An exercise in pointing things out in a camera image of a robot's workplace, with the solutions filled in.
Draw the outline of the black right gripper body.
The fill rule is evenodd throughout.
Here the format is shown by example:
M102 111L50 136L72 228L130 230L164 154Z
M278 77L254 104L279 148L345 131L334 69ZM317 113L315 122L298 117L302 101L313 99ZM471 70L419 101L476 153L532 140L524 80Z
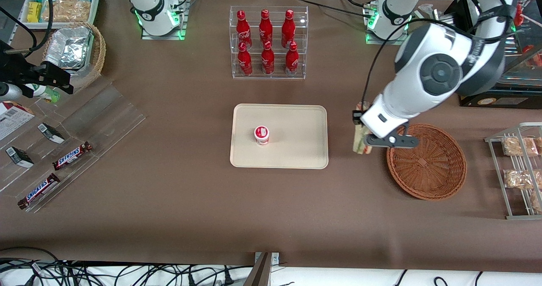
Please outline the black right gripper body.
M0 41L0 96L1 97L33 97L34 87L46 87L34 65L28 63L21 54L8 54L12 48Z

